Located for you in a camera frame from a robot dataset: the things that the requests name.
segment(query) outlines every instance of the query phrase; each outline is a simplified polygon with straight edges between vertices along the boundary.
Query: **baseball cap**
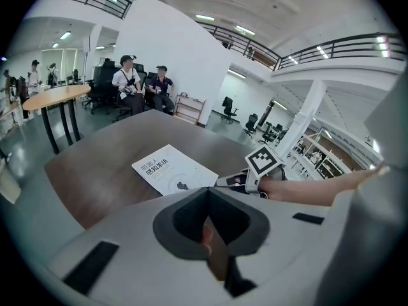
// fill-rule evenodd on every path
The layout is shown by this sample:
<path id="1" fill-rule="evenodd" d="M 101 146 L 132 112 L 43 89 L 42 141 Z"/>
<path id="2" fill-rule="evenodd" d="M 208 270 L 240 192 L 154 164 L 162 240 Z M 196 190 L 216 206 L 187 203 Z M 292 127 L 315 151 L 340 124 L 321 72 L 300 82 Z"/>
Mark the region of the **baseball cap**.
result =
<path id="1" fill-rule="evenodd" d="M 124 55 L 123 57 L 120 58 L 120 65 L 123 66 L 123 62 L 126 62 L 128 60 L 133 60 L 133 58 L 130 55 Z"/>

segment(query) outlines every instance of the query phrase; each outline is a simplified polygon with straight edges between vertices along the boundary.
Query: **black slot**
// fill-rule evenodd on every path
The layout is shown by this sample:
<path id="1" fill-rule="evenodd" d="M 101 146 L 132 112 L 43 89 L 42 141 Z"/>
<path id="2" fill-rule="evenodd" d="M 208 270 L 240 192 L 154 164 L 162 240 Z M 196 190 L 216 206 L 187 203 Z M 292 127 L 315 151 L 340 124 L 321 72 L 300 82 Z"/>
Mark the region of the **black slot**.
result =
<path id="1" fill-rule="evenodd" d="M 324 221 L 324 217 L 317 217 L 315 215 L 304 214 L 304 213 L 296 213 L 292 218 L 296 220 L 313 223 L 313 224 L 318 224 L 318 225 L 322 224 Z"/>
<path id="2" fill-rule="evenodd" d="M 116 253 L 118 245 L 100 242 L 64 279 L 72 289 L 86 295 Z"/>

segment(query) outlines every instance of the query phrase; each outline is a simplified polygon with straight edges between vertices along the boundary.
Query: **white wall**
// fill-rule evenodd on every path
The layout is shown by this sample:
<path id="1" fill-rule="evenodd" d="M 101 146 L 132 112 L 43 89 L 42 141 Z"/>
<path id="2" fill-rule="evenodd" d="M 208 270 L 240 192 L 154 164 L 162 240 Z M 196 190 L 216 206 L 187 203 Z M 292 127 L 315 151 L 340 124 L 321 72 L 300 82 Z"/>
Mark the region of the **white wall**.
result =
<path id="1" fill-rule="evenodd" d="M 258 115 L 258 120 L 261 119 L 274 96 L 274 92 L 270 87 L 265 87 L 252 77 L 248 76 L 246 79 L 241 79 L 228 73 L 222 83 L 213 110 L 220 113 L 224 112 L 222 102 L 226 96 L 233 100 L 233 110 L 239 109 L 234 119 L 238 120 L 242 127 L 245 127 L 249 115 L 255 113 Z M 292 120 L 293 116 L 290 113 L 275 105 L 266 121 L 271 122 L 274 126 L 281 124 L 285 128 Z"/>
<path id="2" fill-rule="evenodd" d="M 143 29 L 135 21 L 140 15 Z M 134 1 L 120 27 L 113 59 L 117 62 L 125 54 L 135 54 L 146 72 L 167 66 L 177 94 L 206 99 L 199 122 L 207 123 L 232 54 L 202 26 L 158 0 Z"/>

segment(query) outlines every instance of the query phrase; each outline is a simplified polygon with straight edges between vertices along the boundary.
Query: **human arm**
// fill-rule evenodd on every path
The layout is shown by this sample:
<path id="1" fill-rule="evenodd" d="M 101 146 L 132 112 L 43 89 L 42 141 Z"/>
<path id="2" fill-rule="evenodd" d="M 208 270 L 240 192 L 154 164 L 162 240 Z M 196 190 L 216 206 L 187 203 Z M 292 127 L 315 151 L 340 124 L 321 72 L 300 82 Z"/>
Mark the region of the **human arm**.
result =
<path id="1" fill-rule="evenodd" d="M 174 88 L 173 80 L 170 79 L 169 84 L 171 85 L 169 98 L 172 98 L 172 97 L 173 97 L 173 94 L 174 94 L 174 89 L 175 89 L 175 88 Z"/>
<path id="2" fill-rule="evenodd" d="M 375 173 L 377 170 L 362 170 L 315 181 L 274 181 L 263 177 L 259 190 L 265 192 L 269 200 L 331 206 L 339 192 L 356 189 L 360 182 Z"/>

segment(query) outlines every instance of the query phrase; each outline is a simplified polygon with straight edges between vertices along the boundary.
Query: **desk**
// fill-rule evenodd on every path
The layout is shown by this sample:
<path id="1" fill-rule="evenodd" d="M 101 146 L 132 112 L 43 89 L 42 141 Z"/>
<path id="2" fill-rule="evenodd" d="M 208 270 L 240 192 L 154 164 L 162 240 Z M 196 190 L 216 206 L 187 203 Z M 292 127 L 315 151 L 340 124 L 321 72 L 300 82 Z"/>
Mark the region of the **desk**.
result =
<path id="1" fill-rule="evenodd" d="M 79 141 L 81 137 L 78 131 L 77 120 L 75 119 L 73 99 L 88 93 L 90 90 L 91 88 L 88 85 L 70 85 L 55 87 L 53 89 L 40 92 L 37 95 L 33 96 L 32 98 L 29 98 L 26 102 L 24 102 L 23 104 L 24 110 L 30 111 L 41 109 L 45 130 L 47 131 L 48 138 L 50 140 L 51 146 L 55 154 L 59 153 L 59 148 L 52 134 L 50 122 L 48 120 L 47 107 L 59 104 L 59 111 L 61 113 L 61 120 L 62 125 L 64 126 L 65 135 L 68 140 L 68 144 L 72 145 L 73 142 L 71 139 L 71 135 L 69 134 L 68 125 L 66 123 L 65 118 L 64 102 L 68 101 L 69 116 L 71 117 L 71 124 L 74 131 L 74 136 L 76 141 Z"/>
<path id="2" fill-rule="evenodd" d="M 87 136 L 45 165 L 57 195 L 85 229 L 129 205 L 161 195 L 132 164 L 170 144 L 220 177 L 247 168 L 252 149 L 150 110 Z"/>

